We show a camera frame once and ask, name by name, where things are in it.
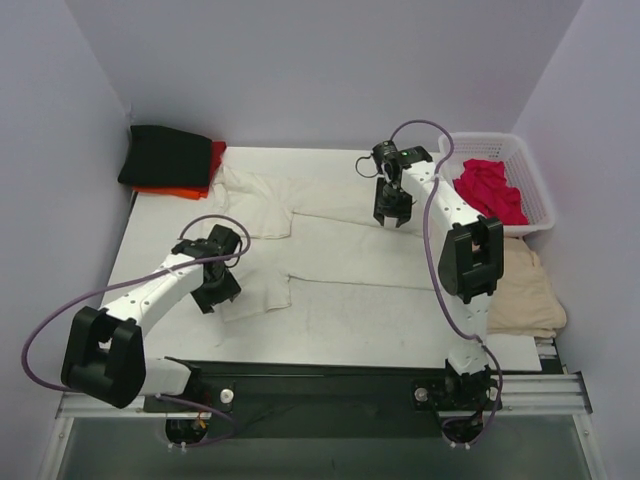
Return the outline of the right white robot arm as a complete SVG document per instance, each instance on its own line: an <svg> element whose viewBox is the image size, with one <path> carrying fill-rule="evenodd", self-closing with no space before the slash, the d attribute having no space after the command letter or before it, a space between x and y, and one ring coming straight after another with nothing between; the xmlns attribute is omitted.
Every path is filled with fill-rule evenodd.
<svg viewBox="0 0 640 480"><path fill-rule="evenodd" d="M422 147L400 150L391 140L372 149L376 167L373 217L397 228L414 216L422 234L431 284L456 338L447 348L446 366L456 375L443 383L448 404L465 408L479 386L470 376L486 370L488 309L504 274L504 228L456 192L439 164Z"/></svg>

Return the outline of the cream white t-shirt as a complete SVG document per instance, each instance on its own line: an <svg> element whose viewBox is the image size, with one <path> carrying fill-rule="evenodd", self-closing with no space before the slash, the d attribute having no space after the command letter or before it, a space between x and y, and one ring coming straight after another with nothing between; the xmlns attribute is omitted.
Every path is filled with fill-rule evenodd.
<svg viewBox="0 0 640 480"><path fill-rule="evenodd" d="M242 321L298 318L374 303L365 294L389 294L436 307L422 240L422 217L398 230L376 225L363 185L336 185L223 168L204 202L207 213L225 214L249 231L252 246L235 267L242 291L197 321L197 333L217 344L226 328Z"/></svg>

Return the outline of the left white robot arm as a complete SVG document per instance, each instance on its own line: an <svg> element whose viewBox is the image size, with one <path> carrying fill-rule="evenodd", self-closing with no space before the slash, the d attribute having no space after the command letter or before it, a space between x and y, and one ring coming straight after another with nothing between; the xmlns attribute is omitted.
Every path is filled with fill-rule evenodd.
<svg viewBox="0 0 640 480"><path fill-rule="evenodd" d="M138 396L166 395L182 412L195 409L202 387L198 368L173 358L151 358L144 338L171 309L191 297L203 314L234 301L241 287L225 257L239 252L241 237L216 224L206 238L182 239L152 280L101 309L84 307L71 323L61 369L64 386L116 408Z"/></svg>

